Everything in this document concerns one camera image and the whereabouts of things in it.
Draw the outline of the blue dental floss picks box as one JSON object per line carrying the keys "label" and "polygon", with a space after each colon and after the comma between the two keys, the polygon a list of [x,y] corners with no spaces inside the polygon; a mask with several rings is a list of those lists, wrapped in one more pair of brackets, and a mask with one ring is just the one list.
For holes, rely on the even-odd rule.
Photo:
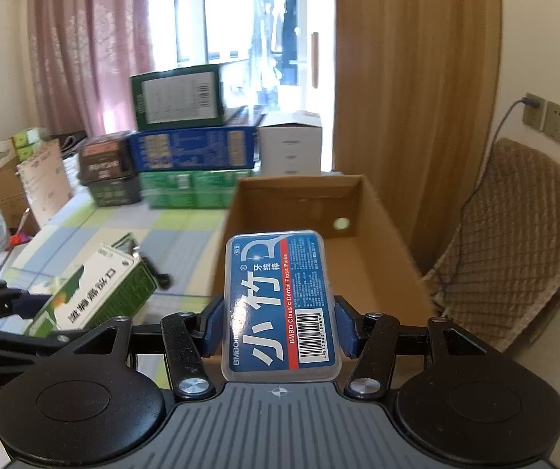
{"label": "blue dental floss picks box", "polygon": [[222,373],[321,382],[341,371],[325,247],[312,230],[240,234],[225,248]]}

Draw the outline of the green white medicine box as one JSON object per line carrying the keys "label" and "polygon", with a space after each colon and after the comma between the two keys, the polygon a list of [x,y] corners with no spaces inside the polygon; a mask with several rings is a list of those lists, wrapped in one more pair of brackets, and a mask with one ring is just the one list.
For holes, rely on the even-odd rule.
{"label": "green white medicine box", "polygon": [[138,255],[102,246],[49,298],[25,334],[46,338],[55,331],[91,329],[111,318],[134,318],[156,289]]}

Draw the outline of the silver green foil tea bag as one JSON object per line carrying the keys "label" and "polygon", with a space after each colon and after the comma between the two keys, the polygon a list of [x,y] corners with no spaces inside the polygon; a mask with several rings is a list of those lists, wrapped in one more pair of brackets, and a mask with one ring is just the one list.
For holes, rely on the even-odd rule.
{"label": "silver green foil tea bag", "polygon": [[138,252],[139,243],[133,233],[127,233],[116,240],[112,248],[128,255],[134,255]]}

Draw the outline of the brown cardboard box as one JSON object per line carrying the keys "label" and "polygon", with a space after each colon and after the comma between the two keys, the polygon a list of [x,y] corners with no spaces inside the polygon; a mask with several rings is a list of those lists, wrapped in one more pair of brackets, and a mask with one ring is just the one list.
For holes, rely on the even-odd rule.
{"label": "brown cardboard box", "polygon": [[423,326],[433,316],[428,293],[399,231],[362,176],[246,178],[235,190],[219,240],[211,286],[224,296],[225,248],[240,234],[318,233],[334,297],[358,312]]}

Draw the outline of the pink printed cardboard package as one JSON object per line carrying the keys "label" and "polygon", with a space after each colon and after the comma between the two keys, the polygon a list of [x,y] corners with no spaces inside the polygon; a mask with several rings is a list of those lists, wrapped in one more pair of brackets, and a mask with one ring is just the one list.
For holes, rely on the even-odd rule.
{"label": "pink printed cardboard package", "polygon": [[59,142],[45,142],[35,155],[18,164],[17,173],[32,215],[44,227],[72,197]]}

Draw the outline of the brown cardboard packaging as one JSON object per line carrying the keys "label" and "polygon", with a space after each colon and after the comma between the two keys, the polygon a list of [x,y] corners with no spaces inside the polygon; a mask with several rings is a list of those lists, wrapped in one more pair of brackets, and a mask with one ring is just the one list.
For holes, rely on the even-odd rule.
{"label": "brown cardboard packaging", "polygon": [[39,225],[32,215],[20,176],[18,161],[11,140],[0,141],[0,212],[12,233],[17,230],[34,236]]}

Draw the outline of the green carton pack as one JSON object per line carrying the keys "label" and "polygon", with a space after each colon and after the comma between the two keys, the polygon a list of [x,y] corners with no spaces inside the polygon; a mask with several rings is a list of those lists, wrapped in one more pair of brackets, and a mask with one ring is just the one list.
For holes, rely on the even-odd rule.
{"label": "green carton pack", "polygon": [[171,170],[140,173],[141,198],[151,209],[227,209],[251,170]]}

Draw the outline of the dark brown food container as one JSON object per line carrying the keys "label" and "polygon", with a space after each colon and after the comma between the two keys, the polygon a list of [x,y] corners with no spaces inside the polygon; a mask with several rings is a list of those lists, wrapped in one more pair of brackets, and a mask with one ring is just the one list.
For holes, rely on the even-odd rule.
{"label": "dark brown food container", "polygon": [[86,140],[79,148],[78,179],[99,208],[141,201],[131,148],[133,134],[133,130],[105,134]]}

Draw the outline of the brown quilted chair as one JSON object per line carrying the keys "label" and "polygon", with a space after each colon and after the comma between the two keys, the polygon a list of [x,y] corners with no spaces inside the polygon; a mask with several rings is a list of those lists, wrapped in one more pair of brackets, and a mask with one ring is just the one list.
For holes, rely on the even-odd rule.
{"label": "brown quilted chair", "polygon": [[499,351],[546,322],[560,290],[560,164],[499,140],[423,282],[441,315]]}

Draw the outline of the blue milk carton box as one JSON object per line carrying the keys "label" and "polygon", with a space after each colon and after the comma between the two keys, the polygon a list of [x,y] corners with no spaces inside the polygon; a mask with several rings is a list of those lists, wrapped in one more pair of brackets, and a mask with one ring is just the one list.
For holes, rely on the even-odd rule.
{"label": "blue milk carton box", "polygon": [[134,132],[131,154],[137,172],[251,170],[256,127],[221,126]]}

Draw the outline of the white cardboard box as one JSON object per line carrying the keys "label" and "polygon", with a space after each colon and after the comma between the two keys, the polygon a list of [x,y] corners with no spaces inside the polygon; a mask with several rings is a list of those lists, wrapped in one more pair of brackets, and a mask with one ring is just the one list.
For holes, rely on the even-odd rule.
{"label": "white cardboard box", "polygon": [[262,176],[321,173],[322,127],[317,113],[268,112],[257,130]]}

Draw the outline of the dark green box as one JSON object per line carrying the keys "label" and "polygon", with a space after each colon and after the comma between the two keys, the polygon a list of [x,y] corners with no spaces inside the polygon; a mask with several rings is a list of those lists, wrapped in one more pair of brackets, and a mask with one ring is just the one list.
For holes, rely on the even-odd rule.
{"label": "dark green box", "polygon": [[246,107],[223,64],[198,64],[130,77],[139,131],[221,126]]}

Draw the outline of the pink curtain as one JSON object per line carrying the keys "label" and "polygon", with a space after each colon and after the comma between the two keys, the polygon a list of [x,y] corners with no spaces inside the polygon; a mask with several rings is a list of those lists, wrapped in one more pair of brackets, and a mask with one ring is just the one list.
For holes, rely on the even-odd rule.
{"label": "pink curtain", "polygon": [[131,78],[154,68],[149,0],[28,0],[39,123],[53,134],[136,128]]}

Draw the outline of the wall power socket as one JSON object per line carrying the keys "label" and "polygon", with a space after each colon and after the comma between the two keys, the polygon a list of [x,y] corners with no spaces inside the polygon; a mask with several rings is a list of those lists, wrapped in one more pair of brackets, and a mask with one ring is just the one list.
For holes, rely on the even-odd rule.
{"label": "wall power socket", "polygon": [[523,103],[524,103],[524,113],[523,113],[524,125],[536,131],[541,131],[543,129],[543,124],[544,124],[546,100],[543,97],[538,97],[535,94],[527,93],[523,98]]}

